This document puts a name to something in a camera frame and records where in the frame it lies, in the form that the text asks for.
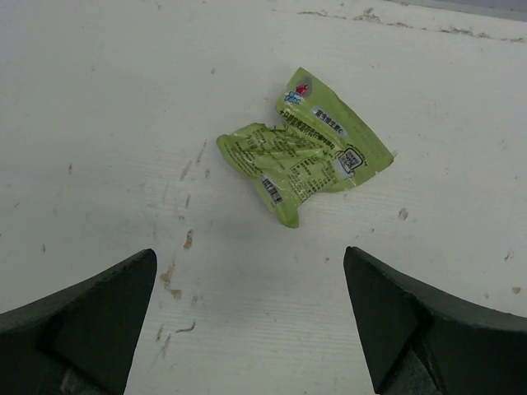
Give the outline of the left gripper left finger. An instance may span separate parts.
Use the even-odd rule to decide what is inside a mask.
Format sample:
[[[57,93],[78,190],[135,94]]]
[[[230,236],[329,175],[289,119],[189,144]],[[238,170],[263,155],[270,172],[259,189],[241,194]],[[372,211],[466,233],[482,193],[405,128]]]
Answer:
[[[122,394],[156,279],[144,249],[1,315],[3,394]]]

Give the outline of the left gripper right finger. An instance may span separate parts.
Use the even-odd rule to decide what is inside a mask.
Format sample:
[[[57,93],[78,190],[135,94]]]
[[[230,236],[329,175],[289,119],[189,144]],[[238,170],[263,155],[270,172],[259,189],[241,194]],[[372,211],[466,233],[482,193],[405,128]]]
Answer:
[[[343,268],[377,394],[524,394],[526,319],[462,300],[359,249]]]

